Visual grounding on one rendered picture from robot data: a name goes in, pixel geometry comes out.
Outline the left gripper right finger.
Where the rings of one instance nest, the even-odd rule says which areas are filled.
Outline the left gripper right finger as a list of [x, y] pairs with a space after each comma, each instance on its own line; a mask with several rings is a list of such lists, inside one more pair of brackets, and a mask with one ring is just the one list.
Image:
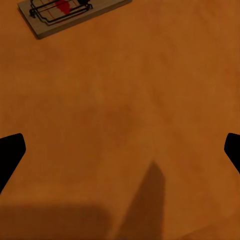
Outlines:
[[240, 173], [240, 135], [235, 133], [228, 133], [224, 151]]

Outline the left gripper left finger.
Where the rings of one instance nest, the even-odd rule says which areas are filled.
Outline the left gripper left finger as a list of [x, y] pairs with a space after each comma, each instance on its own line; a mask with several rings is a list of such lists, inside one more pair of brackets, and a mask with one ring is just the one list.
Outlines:
[[0, 138], [0, 193], [26, 152], [21, 133]]

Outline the mousetrap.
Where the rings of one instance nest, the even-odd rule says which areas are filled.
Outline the mousetrap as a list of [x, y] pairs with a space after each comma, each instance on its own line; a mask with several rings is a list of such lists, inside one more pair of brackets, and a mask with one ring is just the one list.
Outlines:
[[132, 3], [132, 0], [24, 0], [17, 3], [39, 40]]

